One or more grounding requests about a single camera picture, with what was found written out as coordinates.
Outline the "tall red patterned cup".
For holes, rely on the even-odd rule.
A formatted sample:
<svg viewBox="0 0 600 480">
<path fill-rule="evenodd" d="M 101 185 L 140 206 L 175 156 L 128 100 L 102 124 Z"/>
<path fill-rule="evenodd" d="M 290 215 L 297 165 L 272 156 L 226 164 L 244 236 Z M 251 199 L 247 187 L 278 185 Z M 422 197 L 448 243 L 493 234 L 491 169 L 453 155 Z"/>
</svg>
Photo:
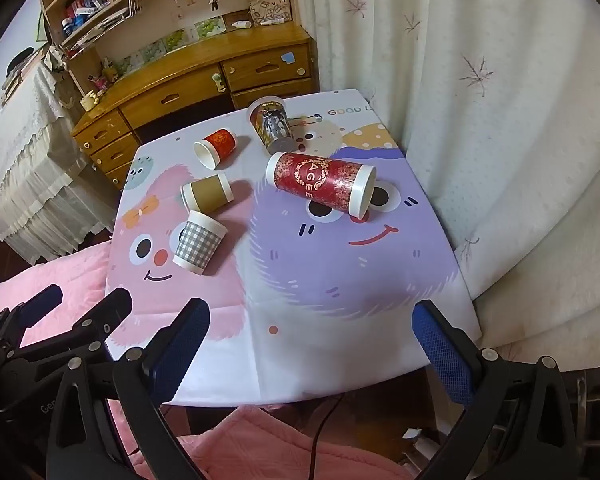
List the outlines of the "tall red patterned cup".
<svg viewBox="0 0 600 480">
<path fill-rule="evenodd" d="M 275 153 L 266 180 L 278 190 L 362 220 L 376 184 L 376 168 L 357 162 L 300 153 Z"/>
</svg>

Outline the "cartoon monster tablecloth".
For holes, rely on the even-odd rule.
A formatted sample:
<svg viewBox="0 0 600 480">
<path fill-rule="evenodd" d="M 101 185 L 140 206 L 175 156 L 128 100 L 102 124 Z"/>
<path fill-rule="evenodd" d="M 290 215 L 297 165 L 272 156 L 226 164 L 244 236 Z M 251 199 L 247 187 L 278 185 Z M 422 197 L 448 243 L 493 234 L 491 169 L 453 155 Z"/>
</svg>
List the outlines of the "cartoon monster tablecloth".
<svg viewBox="0 0 600 480">
<path fill-rule="evenodd" d="M 107 344 L 113 356 L 143 347 L 188 300 L 204 300 L 210 328 L 177 404 L 287 403 L 417 370 L 427 357 L 411 317 L 422 299 L 469 337 L 480 335 L 442 226 L 364 96 L 322 92 L 285 106 L 301 153 L 375 167 L 363 219 L 270 185 L 270 156 L 245 110 L 167 134 L 133 157 L 106 281 L 108 289 L 130 293 L 132 311 Z M 220 167 L 234 198 L 214 214 L 226 237 L 196 274 L 173 260 L 188 217 L 181 189 L 208 177 L 194 147 L 221 129 L 238 141 Z"/>
</svg>

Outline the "small red paper cup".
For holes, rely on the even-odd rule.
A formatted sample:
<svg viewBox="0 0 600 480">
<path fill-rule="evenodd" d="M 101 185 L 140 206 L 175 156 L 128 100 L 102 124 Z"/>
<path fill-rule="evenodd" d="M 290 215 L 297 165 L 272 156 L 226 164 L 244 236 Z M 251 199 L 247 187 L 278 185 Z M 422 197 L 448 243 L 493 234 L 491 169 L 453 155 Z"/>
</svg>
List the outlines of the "small red paper cup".
<svg viewBox="0 0 600 480">
<path fill-rule="evenodd" d="M 237 139 L 234 133 L 227 128 L 221 128 L 196 141 L 194 154 L 207 169 L 215 170 L 221 162 L 230 157 L 235 148 Z"/>
</svg>

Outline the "wooden desk with drawers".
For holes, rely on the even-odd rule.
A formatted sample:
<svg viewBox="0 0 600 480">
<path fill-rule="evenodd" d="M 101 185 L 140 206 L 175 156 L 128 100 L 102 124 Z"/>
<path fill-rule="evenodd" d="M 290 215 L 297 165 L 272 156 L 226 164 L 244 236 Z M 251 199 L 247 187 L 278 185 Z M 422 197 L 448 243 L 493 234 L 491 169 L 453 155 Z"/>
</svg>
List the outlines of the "wooden desk with drawers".
<svg viewBox="0 0 600 480">
<path fill-rule="evenodd" d="M 234 30 L 190 44 L 122 78 L 79 120 L 72 136 L 97 169 L 120 188 L 140 129 L 182 117 L 204 102 L 236 110 L 262 96 L 318 89 L 312 38 L 299 25 Z"/>
</svg>

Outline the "pink quilted blanket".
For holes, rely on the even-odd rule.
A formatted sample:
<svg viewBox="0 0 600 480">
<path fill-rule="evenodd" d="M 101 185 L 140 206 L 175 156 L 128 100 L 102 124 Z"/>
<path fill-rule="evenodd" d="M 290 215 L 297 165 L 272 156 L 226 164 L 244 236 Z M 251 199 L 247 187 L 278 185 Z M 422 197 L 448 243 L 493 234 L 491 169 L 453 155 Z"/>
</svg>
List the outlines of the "pink quilted blanket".
<svg viewBox="0 0 600 480">
<path fill-rule="evenodd" d="M 0 284 L 0 311 L 29 300 L 50 284 L 62 303 L 26 344 L 68 330 L 80 315 L 105 297 L 111 244 L 102 242 L 49 263 L 36 264 Z M 312 439 L 255 406 L 242 406 L 203 434 L 178 442 L 206 479 L 411 479 L 388 458 L 347 445 L 324 442 L 311 460 Z"/>
</svg>

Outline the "white lace bed cover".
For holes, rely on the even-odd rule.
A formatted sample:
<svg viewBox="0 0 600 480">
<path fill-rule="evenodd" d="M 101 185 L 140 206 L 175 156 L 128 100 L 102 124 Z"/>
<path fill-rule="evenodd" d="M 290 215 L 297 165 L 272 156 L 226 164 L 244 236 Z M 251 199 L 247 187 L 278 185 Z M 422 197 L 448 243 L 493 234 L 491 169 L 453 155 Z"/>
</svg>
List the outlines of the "white lace bed cover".
<svg viewBox="0 0 600 480">
<path fill-rule="evenodd" d="M 120 192 L 72 136 L 80 99 L 66 73 L 38 63 L 0 113 L 0 240 L 30 264 L 114 229 Z"/>
</svg>

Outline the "wooden bookshelf hutch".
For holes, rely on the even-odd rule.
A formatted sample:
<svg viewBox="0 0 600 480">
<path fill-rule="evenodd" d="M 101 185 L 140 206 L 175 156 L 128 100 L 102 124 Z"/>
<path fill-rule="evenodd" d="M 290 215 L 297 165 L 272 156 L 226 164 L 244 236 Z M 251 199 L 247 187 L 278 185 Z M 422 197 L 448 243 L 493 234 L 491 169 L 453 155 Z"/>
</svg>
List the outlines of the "wooden bookshelf hutch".
<svg viewBox="0 0 600 480">
<path fill-rule="evenodd" d="M 81 94 L 194 42 L 292 21 L 292 0 L 40 0 L 61 63 Z"/>
</svg>

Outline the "grey plaid paper cup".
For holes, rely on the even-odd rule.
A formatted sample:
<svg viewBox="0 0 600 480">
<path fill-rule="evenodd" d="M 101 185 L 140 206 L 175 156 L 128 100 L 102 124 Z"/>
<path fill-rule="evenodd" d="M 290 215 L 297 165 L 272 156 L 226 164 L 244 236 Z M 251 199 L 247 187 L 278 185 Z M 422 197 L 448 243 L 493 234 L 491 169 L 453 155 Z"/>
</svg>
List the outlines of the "grey plaid paper cup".
<svg viewBox="0 0 600 480">
<path fill-rule="evenodd" d="M 195 274 L 204 274 L 227 233 L 219 221 L 192 210 L 178 237 L 172 261 Z"/>
</svg>

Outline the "brown kraft paper cup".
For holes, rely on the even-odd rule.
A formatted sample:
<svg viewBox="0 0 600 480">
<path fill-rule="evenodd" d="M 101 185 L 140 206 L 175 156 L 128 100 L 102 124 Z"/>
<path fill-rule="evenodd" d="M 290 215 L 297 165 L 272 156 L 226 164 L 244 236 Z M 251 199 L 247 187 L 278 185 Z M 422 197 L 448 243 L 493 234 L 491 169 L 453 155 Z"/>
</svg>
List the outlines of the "brown kraft paper cup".
<svg viewBox="0 0 600 480">
<path fill-rule="evenodd" d="M 181 187 L 181 198 L 189 211 L 212 214 L 234 200 L 230 181 L 225 174 L 215 174 Z"/>
</svg>

